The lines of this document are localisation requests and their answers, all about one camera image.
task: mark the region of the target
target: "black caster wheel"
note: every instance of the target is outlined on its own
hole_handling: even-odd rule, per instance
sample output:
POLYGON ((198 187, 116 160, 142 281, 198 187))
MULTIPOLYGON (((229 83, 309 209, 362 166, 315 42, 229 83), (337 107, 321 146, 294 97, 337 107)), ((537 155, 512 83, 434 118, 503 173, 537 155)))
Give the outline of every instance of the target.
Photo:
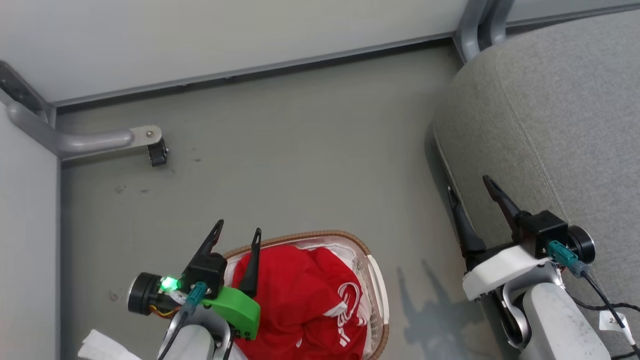
POLYGON ((166 157, 169 155, 169 149, 164 145, 164 139, 161 138, 157 143, 148 145, 147 149, 149 150, 151 166, 158 167, 166 164, 166 157))

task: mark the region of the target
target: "white wall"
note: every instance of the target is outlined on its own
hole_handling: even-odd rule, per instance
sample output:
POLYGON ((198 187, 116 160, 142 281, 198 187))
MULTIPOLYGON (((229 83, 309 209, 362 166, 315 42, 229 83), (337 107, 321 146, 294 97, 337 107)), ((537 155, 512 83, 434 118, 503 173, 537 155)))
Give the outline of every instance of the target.
MULTIPOLYGON (((510 19, 629 2, 518 0, 510 19)), ((0 58, 45 99, 68 104, 449 33, 465 4, 466 0, 4 0, 0 58)))
POLYGON ((58 359, 58 159, 13 125, 0 90, 0 357, 58 359))

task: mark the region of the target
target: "gray chair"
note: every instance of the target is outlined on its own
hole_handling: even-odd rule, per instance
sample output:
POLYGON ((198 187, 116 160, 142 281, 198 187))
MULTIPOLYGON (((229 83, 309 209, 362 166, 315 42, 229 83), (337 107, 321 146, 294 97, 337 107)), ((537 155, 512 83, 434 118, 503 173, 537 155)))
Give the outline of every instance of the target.
MULTIPOLYGON (((435 138, 488 247, 511 240, 485 174, 521 208, 585 228, 596 244, 596 281, 612 302, 640 305, 640 11, 539 29, 485 50, 445 94, 435 138)), ((564 280, 575 298, 602 305, 584 280, 564 280)), ((640 313, 621 312, 640 338, 640 313)), ((598 329, 597 312, 584 313, 598 329)), ((622 334, 599 335, 612 356, 631 351, 622 334)))

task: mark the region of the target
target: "white cable tag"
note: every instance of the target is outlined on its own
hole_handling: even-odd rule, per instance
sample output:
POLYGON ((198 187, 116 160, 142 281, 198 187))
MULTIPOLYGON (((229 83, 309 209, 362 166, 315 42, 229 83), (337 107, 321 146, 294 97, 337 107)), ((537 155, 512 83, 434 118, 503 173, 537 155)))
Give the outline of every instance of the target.
POLYGON ((629 329, 627 318, 625 317, 624 314, 621 314, 621 313, 618 313, 618 316, 620 317, 620 320, 622 320, 622 323, 625 324, 624 329, 622 329, 620 325, 618 325, 616 318, 613 317, 613 314, 609 310, 601 311, 600 312, 600 330, 622 332, 627 337, 629 344, 631 345, 635 344, 636 342, 631 336, 631 329, 629 329))

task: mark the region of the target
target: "white logo print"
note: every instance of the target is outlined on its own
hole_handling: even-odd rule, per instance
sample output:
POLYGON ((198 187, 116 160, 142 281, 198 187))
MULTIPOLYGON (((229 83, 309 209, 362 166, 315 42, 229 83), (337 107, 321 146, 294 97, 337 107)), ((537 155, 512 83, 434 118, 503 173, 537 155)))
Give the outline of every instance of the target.
POLYGON ((338 288, 338 295, 342 298, 342 301, 347 304, 347 309, 342 314, 338 315, 338 334, 340 334, 340 345, 342 347, 346 347, 347 344, 351 341, 349 337, 344 333, 344 324, 346 324, 349 319, 351 319, 351 315, 353 315, 353 311, 356 309, 356 306, 360 303, 360 290, 358 286, 353 282, 345 282, 340 285, 338 288), (349 305, 349 300, 351 300, 351 295, 346 293, 346 290, 352 286, 353 291, 355 292, 355 301, 353 304, 349 305))

